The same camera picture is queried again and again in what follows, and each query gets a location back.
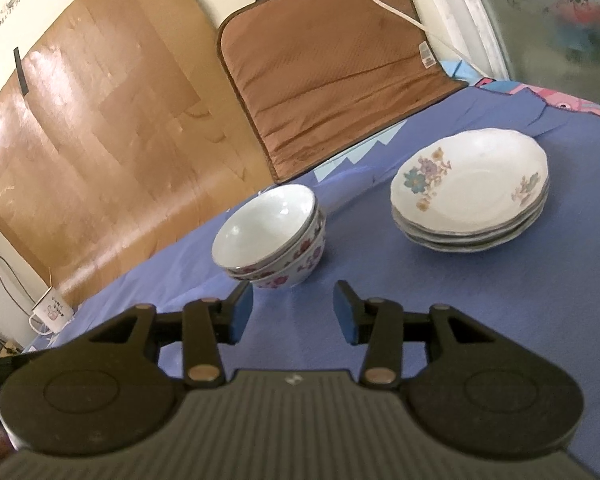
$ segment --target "black tape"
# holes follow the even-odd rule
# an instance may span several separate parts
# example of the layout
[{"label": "black tape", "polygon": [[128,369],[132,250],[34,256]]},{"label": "black tape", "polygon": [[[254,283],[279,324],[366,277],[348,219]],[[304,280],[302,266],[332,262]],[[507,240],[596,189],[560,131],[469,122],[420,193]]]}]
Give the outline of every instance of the black tape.
[{"label": "black tape", "polygon": [[27,86],[27,80],[24,77],[24,70],[22,69],[22,60],[20,59],[20,50],[18,49],[18,47],[13,49],[13,57],[16,61],[16,72],[18,73],[20,90],[22,91],[22,97],[24,97],[29,93],[29,87]]}]

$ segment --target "ribbed gray surface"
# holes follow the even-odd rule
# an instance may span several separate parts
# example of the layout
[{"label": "ribbed gray surface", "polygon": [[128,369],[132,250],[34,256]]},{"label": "ribbed gray surface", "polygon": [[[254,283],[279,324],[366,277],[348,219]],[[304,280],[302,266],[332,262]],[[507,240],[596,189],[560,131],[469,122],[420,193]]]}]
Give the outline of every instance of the ribbed gray surface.
[{"label": "ribbed gray surface", "polygon": [[522,463],[464,456],[429,438],[392,394],[347,372],[239,372],[191,392],[131,448],[94,458],[23,451],[0,480],[591,480],[565,454]]}]

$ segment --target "cable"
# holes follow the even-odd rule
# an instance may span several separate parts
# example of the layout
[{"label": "cable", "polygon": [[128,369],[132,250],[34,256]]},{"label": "cable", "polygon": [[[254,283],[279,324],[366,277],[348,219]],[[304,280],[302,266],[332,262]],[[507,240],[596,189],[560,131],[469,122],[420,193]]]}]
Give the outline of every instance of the cable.
[{"label": "cable", "polygon": [[28,291],[28,290],[27,290],[27,289],[24,287],[24,285],[23,285],[23,284],[22,284],[22,282],[20,281],[20,279],[19,279],[18,275],[16,274],[16,271],[15,271],[15,270],[13,270],[13,267],[11,267],[11,264],[10,264],[10,263],[9,263],[9,262],[8,262],[8,261],[7,261],[7,260],[4,258],[4,256],[2,256],[1,254],[0,254],[0,259],[1,259],[2,261],[4,261],[4,263],[5,263],[5,265],[6,265],[7,267],[9,267],[9,270],[10,270],[10,271],[11,271],[11,273],[13,274],[13,277],[14,277],[14,278],[17,280],[17,282],[18,282],[18,284],[20,285],[20,287],[22,288],[22,290],[24,290],[24,293],[25,293],[25,294],[26,294],[26,295],[29,297],[29,299],[30,299],[31,301],[33,301],[33,303],[35,303],[35,302],[36,302],[36,300],[34,300],[34,299],[31,297],[31,295],[29,294],[29,291]]},{"label": "cable", "polygon": [[0,275],[0,284],[2,285],[2,288],[4,289],[4,291],[9,295],[9,297],[11,298],[11,301],[13,301],[13,303],[16,304],[16,306],[23,312],[23,314],[25,316],[27,316],[27,318],[30,316],[29,312],[27,312],[26,310],[23,309],[23,307],[18,303],[18,301],[11,295],[11,293],[9,292],[9,289],[7,288],[7,286],[4,284],[4,281],[2,280],[2,276]]},{"label": "cable", "polygon": [[469,61],[468,56],[466,56],[465,54],[463,54],[462,52],[460,52],[458,49],[456,49],[456,47],[454,47],[454,46],[448,44],[446,41],[442,40],[442,38],[439,38],[435,34],[433,34],[432,32],[429,32],[427,30],[427,28],[423,24],[421,24],[417,20],[414,20],[411,16],[407,16],[405,13],[400,12],[400,10],[394,9],[392,6],[387,5],[386,3],[384,3],[384,2],[382,2],[380,0],[371,0],[371,1],[373,3],[379,5],[383,9],[388,10],[392,14],[395,14],[396,16],[400,16],[402,19],[407,20],[412,25],[415,25],[420,30],[424,31],[424,33],[427,34],[428,36],[434,38],[435,40],[438,40],[444,46],[446,46],[447,48],[451,49],[455,54],[457,54],[460,57],[460,59],[464,60],[471,68],[473,68],[482,77],[489,77],[486,73],[483,72],[483,70],[480,70],[471,61]]}]

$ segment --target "mug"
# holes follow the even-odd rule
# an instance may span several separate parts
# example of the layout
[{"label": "mug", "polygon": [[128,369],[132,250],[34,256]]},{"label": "mug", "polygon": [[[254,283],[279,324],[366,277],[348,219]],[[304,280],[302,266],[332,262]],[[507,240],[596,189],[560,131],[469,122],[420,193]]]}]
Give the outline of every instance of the mug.
[{"label": "mug", "polygon": [[[33,326],[33,318],[47,326],[48,330],[42,332]],[[44,296],[33,307],[33,312],[29,316],[29,326],[39,335],[58,334],[64,326],[74,317],[74,310],[66,304],[62,296],[55,288],[50,286]]]}]

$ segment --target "brown mat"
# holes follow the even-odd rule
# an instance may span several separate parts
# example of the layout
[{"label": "brown mat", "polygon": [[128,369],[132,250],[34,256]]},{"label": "brown mat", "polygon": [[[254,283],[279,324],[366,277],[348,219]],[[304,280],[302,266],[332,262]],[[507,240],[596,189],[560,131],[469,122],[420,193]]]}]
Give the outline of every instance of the brown mat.
[{"label": "brown mat", "polygon": [[22,65],[0,231],[71,304],[272,182],[195,0],[75,0]]},{"label": "brown mat", "polygon": [[283,182],[466,86],[425,67],[424,41],[371,0],[262,0],[221,25],[218,52]]}]

